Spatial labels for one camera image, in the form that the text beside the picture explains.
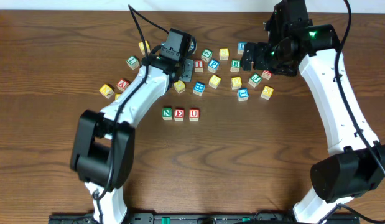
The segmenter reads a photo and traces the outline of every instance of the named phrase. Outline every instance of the green led light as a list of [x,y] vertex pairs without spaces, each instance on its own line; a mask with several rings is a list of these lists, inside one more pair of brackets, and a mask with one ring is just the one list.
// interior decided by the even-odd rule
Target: green led light
[[309,34],[310,34],[311,37],[315,37],[315,34],[317,34],[317,31],[315,31],[315,32],[309,32]]

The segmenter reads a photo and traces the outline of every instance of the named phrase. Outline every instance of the green connector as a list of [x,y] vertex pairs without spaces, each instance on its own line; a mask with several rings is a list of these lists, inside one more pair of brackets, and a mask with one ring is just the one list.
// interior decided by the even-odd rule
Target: green connector
[[163,217],[162,224],[170,224],[170,218]]

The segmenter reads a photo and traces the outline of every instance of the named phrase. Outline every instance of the wood grain surface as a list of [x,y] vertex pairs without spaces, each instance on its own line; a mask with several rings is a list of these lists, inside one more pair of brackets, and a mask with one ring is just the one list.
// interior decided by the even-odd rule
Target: wood grain surface
[[[174,89],[154,103],[137,128],[134,167],[124,185],[131,209],[157,213],[251,213],[287,210],[310,188],[312,164],[325,159],[327,142],[303,78],[272,77],[255,89],[253,72],[230,72],[237,43],[265,42],[268,13],[145,12],[161,26],[184,30],[206,47],[230,48],[220,62],[223,79],[193,94]],[[331,23],[341,38],[346,14],[311,14]],[[166,34],[141,22],[151,47]],[[46,223],[53,213],[86,213],[91,197],[69,161],[79,116],[113,101],[104,83],[133,80],[126,65],[142,58],[128,12],[0,11],[0,223]],[[385,143],[385,15],[354,14],[345,50],[346,69],[361,109]],[[241,76],[251,94],[238,102],[230,79]],[[275,92],[261,99],[264,85]],[[199,122],[163,121],[163,106],[200,108]],[[372,218],[385,217],[385,183],[350,203]]]

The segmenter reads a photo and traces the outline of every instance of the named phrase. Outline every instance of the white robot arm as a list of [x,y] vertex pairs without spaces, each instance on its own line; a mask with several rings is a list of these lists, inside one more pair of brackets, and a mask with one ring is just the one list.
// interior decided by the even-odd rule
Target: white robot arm
[[[142,66],[137,74],[136,79],[130,86],[122,93],[122,95],[112,102],[109,106],[104,107],[100,113],[104,114],[104,118],[113,121],[119,105],[126,99],[130,93],[137,88],[146,72],[146,66]],[[161,96],[163,96],[169,87],[169,76],[163,70],[149,66],[148,78],[145,83],[138,89],[138,91],[125,104],[123,112],[121,113],[118,123],[127,122],[132,127],[136,128],[142,117],[147,113],[152,104]],[[106,134],[105,138],[111,139],[112,135]],[[85,183],[90,194],[96,190],[101,194],[104,188],[93,182]],[[103,223],[121,223],[127,214],[127,206],[123,201],[123,188],[113,189],[108,192],[101,200],[100,205],[102,211],[99,212],[97,201],[94,203],[94,219],[100,220],[100,215],[103,215]]]
[[[336,50],[328,49],[317,52],[317,56],[310,57],[307,55],[299,65],[300,74],[312,92],[325,128],[329,156],[344,153],[345,147],[351,147],[352,150],[365,148],[362,140],[354,135],[355,128],[342,102],[337,83],[334,82],[335,60]],[[343,75],[341,83],[346,97],[355,118],[362,123],[360,127],[365,138],[369,142],[379,141],[359,108],[353,89],[348,81],[343,54],[340,57],[339,66],[340,74]],[[338,203],[347,203],[351,200],[353,200],[353,197],[345,197],[339,198],[333,203],[326,203],[315,193],[314,188],[311,188],[303,200],[294,206],[293,211],[298,222],[318,223]]]

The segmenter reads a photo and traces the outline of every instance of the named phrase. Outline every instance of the toy block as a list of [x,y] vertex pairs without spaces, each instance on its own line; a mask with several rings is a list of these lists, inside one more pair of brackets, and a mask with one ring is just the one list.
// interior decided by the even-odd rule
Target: toy block
[[239,101],[245,101],[249,98],[249,92],[248,89],[239,89],[238,90],[238,100]]
[[[148,41],[145,41],[145,44],[147,45],[147,51],[148,53],[151,52],[150,48],[149,48],[149,44],[148,44]],[[138,43],[138,46],[140,46],[140,50],[141,50],[141,53],[143,55],[145,55],[145,50],[144,50],[144,44],[142,42]]]
[[107,84],[103,85],[101,88],[100,88],[100,93],[105,96],[107,99],[111,98],[111,96],[113,95],[113,90],[111,87],[109,87]]
[[220,49],[220,60],[228,60],[229,56],[230,56],[230,52],[227,48]]
[[255,73],[252,77],[249,79],[249,84],[253,87],[256,87],[261,82],[261,77]]
[[128,66],[133,70],[140,66],[140,63],[138,62],[138,59],[135,56],[129,57],[129,59],[127,59],[127,63]]
[[269,98],[271,97],[273,92],[274,92],[273,88],[271,88],[269,86],[265,86],[264,89],[262,90],[261,97],[266,99],[266,100],[269,100]]
[[197,51],[197,48],[198,48],[198,43],[197,43],[197,47],[195,47],[195,45],[193,44],[193,42],[191,41],[191,44],[190,44],[190,50],[193,50],[192,54],[194,54],[196,51]]
[[175,109],[174,110],[174,120],[175,121],[184,121],[184,109]]
[[265,79],[269,80],[271,78],[271,76],[272,76],[272,74],[270,71],[267,71],[267,70],[262,71],[261,78],[265,78]]
[[232,60],[231,72],[239,72],[240,68],[241,68],[241,61],[240,60]]
[[190,121],[199,121],[199,109],[190,109]]
[[173,120],[173,111],[171,108],[163,108],[162,110],[162,117],[165,121],[171,121]]
[[175,88],[175,91],[177,91],[177,93],[182,93],[185,91],[185,84],[183,81],[179,80],[174,83],[174,88]]
[[129,82],[124,79],[121,79],[116,86],[120,91],[125,91],[126,88],[129,86]]
[[210,63],[207,65],[207,70],[209,70],[209,72],[216,73],[219,66],[220,66],[220,63],[212,59]]
[[193,94],[202,96],[203,91],[205,91],[205,84],[197,82],[197,84],[195,84],[195,87],[193,87]]
[[243,54],[245,45],[246,45],[246,42],[239,42],[238,43],[238,54]]
[[203,72],[203,60],[195,61],[195,72]]
[[231,78],[231,88],[233,90],[240,89],[242,87],[242,79],[241,77]]
[[209,80],[209,85],[213,88],[217,88],[218,85],[220,84],[220,81],[221,81],[221,78],[216,76],[216,75],[213,75],[210,80]]
[[211,50],[204,49],[202,56],[201,56],[201,59],[205,62],[209,62],[212,56],[213,56],[213,52]]

